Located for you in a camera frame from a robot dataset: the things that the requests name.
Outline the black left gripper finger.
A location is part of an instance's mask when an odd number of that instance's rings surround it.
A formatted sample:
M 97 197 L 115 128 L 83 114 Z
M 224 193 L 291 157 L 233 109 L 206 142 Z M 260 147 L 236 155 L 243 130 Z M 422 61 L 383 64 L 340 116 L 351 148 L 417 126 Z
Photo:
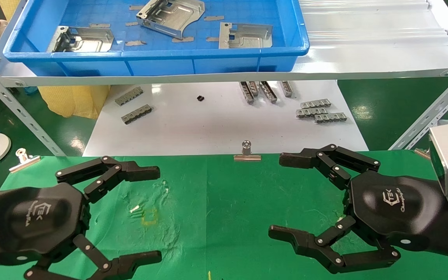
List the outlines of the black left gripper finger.
M 139 182 L 156 180 L 161 176 L 157 166 L 140 167 L 135 161 L 117 161 L 109 156 L 95 158 L 56 172 L 58 183 L 73 186 L 89 179 L 95 179 L 84 189 L 89 203 L 96 203 L 123 181 Z

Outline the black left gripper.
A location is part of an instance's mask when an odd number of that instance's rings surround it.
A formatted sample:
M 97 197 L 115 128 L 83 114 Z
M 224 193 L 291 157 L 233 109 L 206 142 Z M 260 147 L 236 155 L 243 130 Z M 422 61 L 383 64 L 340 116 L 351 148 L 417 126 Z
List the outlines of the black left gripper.
M 38 261 L 26 280 L 73 280 L 49 267 L 78 248 L 97 267 L 89 280 L 130 280 L 139 266 L 162 261 L 159 250 L 108 260 L 84 236 L 90 218 L 83 193 L 68 183 L 0 191 L 0 265 Z

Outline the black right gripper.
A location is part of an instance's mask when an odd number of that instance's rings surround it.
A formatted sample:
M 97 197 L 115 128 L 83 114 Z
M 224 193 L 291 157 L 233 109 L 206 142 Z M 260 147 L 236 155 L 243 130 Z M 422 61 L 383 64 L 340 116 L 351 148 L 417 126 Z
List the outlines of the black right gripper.
M 328 272 L 390 267 L 401 257 L 392 246 L 412 251 L 436 250 L 434 230 L 446 204 L 437 181 L 379 174 L 379 161 L 334 144 L 320 149 L 304 148 L 296 154 L 281 153 L 279 165 L 315 168 L 339 190 L 348 189 L 346 210 L 350 216 L 318 237 L 291 227 L 269 227 L 270 238 L 290 243 L 295 254 L 317 260 Z M 351 180 L 343 167 L 360 174 Z M 345 255 L 335 252 L 331 246 L 352 229 L 377 249 Z

